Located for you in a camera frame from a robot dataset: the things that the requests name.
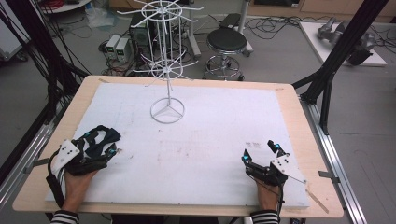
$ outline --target tripod base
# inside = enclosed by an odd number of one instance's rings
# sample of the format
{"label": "tripod base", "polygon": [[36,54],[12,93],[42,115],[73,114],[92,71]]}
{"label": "tripod base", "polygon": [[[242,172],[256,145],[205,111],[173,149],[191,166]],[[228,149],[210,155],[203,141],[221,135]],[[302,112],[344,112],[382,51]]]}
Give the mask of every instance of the tripod base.
{"label": "tripod base", "polygon": [[162,98],[151,106],[151,117],[160,123],[175,123],[184,116],[184,105],[176,98]]}

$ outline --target hand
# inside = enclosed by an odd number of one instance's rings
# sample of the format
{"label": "hand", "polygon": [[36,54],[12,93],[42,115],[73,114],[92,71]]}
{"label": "hand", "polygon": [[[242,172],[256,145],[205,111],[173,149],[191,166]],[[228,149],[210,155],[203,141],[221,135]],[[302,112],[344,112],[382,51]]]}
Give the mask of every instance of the hand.
{"label": "hand", "polygon": [[93,171],[85,175],[70,175],[64,172],[64,181],[66,184],[66,198],[62,209],[76,213],[81,203],[84,201],[85,193],[91,180],[98,171]]}
{"label": "hand", "polygon": [[255,181],[257,184],[260,209],[276,211],[279,187],[266,185],[258,179],[255,179]]}

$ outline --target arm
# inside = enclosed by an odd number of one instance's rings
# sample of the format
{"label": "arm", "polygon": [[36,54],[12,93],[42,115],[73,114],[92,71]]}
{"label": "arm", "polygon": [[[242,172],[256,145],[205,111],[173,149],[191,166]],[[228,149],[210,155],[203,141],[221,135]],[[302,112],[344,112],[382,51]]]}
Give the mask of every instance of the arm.
{"label": "arm", "polygon": [[64,173],[64,181],[66,184],[66,197],[62,209],[57,211],[51,221],[51,224],[75,224],[78,223],[77,210],[84,201],[85,193],[88,186],[97,171],[86,175],[73,176]]}
{"label": "arm", "polygon": [[276,211],[279,187],[273,187],[256,180],[259,206],[261,211],[251,213],[254,224],[278,224]]}

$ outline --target white foam board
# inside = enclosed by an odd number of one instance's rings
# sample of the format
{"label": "white foam board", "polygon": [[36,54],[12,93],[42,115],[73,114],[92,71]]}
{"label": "white foam board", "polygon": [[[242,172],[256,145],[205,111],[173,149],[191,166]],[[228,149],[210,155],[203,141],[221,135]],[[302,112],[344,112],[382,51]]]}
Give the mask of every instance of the white foam board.
{"label": "white foam board", "polygon": [[[75,138],[102,124],[121,134],[121,151],[95,176],[87,202],[257,205],[244,149],[267,166],[273,140],[295,160],[274,91],[177,86],[171,94],[185,115],[162,124],[150,108],[166,94],[157,85],[99,86]],[[285,207],[309,206],[304,184],[289,178],[284,188]]]}
{"label": "white foam board", "polygon": [[[324,63],[327,57],[329,57],[330,52],[332,51],[332,44],[329,43],[329,40],[319,39],[318,38],[318,28],[322,27],[326,22],[308,22],[301,21],[300,27],[302,28],[306,38],[308,39],[310,45],[314,49],[315,53],[318,55],[320,61]],[[339,23],[334,23],[332,26],[332,30],[334,31]],[[372,56],[366,59],[363,63],[358,66],[385,66],[387,63],[375,52],[375,50],[371,49]],[[350,65],[348,62],[344,62],[343,65]]]}

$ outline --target white wire stand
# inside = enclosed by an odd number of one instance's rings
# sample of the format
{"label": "white wire stand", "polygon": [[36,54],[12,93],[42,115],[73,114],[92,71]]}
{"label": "white wire stand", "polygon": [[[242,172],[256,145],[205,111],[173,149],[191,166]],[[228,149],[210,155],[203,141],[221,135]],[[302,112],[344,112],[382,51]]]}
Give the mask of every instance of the white wire stand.
{"label": "white wire stand", "polygon": [[[160,59],[154,59],[155,56],[152,52],[153,46],[151,41],[149,41],[151,59],[144,55],[140,56],[149,65],[150,69],[145,71],[139,70],[135,72],[149,72],[156,79],[166,81],[167,97],[154,102],[154,104],[151,106],[150,113],[151,116],[160,123],[174,123],[183,118],[185,107],[181,101],[171,96],[171,81],[176,78],[184,77],[182,75],[183,67],[198,63],[198,61],[196,61],[187,65],[182,64],[182,57],[186,53],[186,50],[184,50],[181,46],[181,18],[194,22],[194,20],[182,16],[182,12],[183,9],[201,10],[203,8],[181,7],[177,4],[178,0],[175,2],[160,0],[150,3],[145,3],[138,0],[135,1],[144,5],[141,10],[118,13],[142,13],[145,19],[133,27],[137,27],[145,22],[148,29],[148,36],[151,36],[149,22],[155,22],[155,27],[157,30],[156,38],[157,43],[159,43],[161,54]],[[178,27],[178,48],[173,47],[172,22],[175,21],[177,22]]]}

